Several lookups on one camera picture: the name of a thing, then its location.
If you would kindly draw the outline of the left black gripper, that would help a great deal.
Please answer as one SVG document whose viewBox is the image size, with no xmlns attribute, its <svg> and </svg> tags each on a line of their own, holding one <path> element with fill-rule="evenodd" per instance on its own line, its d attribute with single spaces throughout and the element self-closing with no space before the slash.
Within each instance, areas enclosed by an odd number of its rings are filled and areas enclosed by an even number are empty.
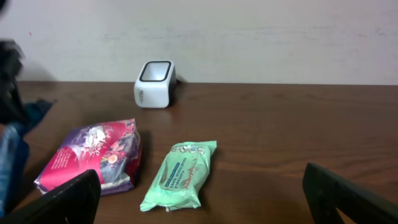
<svg viewBox="0 0 398 224">
<path fill-rule="evenodd" d="M 1 41 L 1 123 L 26 123 L 27 113 L 22 104 L 16 77 L 21 68 L 19 46 L 13 40 Z"/>
</svg>

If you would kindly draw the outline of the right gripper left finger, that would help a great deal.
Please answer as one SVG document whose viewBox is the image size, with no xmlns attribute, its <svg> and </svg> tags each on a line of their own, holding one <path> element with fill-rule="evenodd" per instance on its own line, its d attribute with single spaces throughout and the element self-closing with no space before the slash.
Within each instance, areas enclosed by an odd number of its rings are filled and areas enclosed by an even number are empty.
<svg viewBox="0 0 398 224">
<path fill-rule="evenodd" d="M 93 223 L 100 195 L 99 177 L 90 169 L 1 218 L 1 223 Z"/>
</svg>

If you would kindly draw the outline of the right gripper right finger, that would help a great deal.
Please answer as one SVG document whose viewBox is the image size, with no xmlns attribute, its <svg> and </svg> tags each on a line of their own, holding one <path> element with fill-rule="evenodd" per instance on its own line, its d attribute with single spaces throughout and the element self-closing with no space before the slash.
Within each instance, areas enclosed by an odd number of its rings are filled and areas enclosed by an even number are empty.
<svg viewBox="0 0 398 224">
<path fill-rule="evenodd" d="M 397 205 L 308 163 L 302 187 L 315 223 L 343 223 L 339 211 L 355 223 L 397 223 Z"/>
</svg>

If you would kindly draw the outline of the blue Oreo cookie pack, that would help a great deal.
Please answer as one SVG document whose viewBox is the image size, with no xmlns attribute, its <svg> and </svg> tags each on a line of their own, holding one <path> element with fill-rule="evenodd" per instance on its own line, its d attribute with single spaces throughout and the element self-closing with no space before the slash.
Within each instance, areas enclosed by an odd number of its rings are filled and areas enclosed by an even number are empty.
<svg viewBox="0 0 398 224">
<path fill-rule="evenodd" d="M 27 121 L 8 120 L 1 136 L 1 216 L 8 212 L 10 203 L 19 190 L 19 182 L 29 156 L 29 145 L 24 136 L 33 130 L 49 112 L 54 102 L 37 100 L 24 105 Z"/>
</svg>

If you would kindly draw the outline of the pink purple liner pack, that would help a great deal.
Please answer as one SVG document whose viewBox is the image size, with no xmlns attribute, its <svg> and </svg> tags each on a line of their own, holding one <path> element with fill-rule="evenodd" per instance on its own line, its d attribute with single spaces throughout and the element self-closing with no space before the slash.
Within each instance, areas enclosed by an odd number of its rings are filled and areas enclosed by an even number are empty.
<svg viewBox="0 0 398 224">
<path fill-rule="evenodd" d="M 87 170 L 95 170 L 101 195 L 135 188 L 142 155 L 136 120 L 108 121 L 73 129 L 34 180 L 42 194 Z"/>
</svg>

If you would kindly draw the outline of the green wet wipes pack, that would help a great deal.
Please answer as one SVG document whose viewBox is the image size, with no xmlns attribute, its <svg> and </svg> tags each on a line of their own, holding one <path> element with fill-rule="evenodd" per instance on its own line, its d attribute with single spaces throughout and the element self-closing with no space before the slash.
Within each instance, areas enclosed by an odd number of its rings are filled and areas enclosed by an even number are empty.
<svg viewBox="0 0 398 224">
<path fill-rule="evenodd" d="M 199 191 L 210 173 L 216 141 L 181 142 L 171 147 L 140 204 L 142 212 L 201 206 Z"/>
</svg>

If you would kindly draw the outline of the white barcode scanner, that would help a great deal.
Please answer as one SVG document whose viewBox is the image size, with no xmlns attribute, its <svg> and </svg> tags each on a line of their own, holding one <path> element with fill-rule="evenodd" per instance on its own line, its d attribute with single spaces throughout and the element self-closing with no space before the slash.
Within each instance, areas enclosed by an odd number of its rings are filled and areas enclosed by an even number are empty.
<svg viewBox="0 0 398 224">
<path fill-rule="evenodd" d="M 141 108 L 167 108 L 172 104 L 176 85 L 177 77 L 172 61 L 148 61 L 134 84 L 136 104 Z"/>
</svg>

